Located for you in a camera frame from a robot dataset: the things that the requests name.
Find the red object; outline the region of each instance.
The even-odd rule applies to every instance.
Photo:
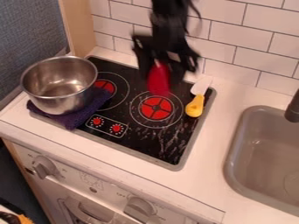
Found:
[[[112,127],[112,130],[113,130],[113,132],[119,132],[122,130],[122,127],[121,127],[121,125],[116,124]]]
[[[168,96],[170,92],[170,70],[162,62],[156,61],[149,71],[148,90],[153,95]]]
[[[110,94],[115,92],[115,84],[109,80],[98,80],[95,82],[95,86],[106,89]]]
[[[100,125],[101,124],[101,119],[100,118],[94,118],[93,123],[94,123],[94,125]]]
[[[162,97],[150,97],[142,102],[140,110],[144,117],[159,121],[171,115],[172,105]]]

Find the tile wall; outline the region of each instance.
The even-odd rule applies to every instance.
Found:
[[[150,0],[89,0],[97,45],[133,54],[150,33]],[[299,0],[194,0],[188,42],[205,74],[293,95],[299,88]]]

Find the yellow toy spatula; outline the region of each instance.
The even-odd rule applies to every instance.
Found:
[[[185,113],[191,117],[199,117],[204,111],[205,92],[212,83],[212,76],[201,74],[197,82],[191,88],[191,93],[195,95],[193,101],[185,107]]]

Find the floor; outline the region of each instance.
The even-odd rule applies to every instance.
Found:
[[[0,199],[23,210],[35,224],[50,224],[10,153],[0,140]]]

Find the faucet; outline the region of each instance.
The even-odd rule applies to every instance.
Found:
[[[299,89],[289,104],[284,117],[292,123],[299,123]]]

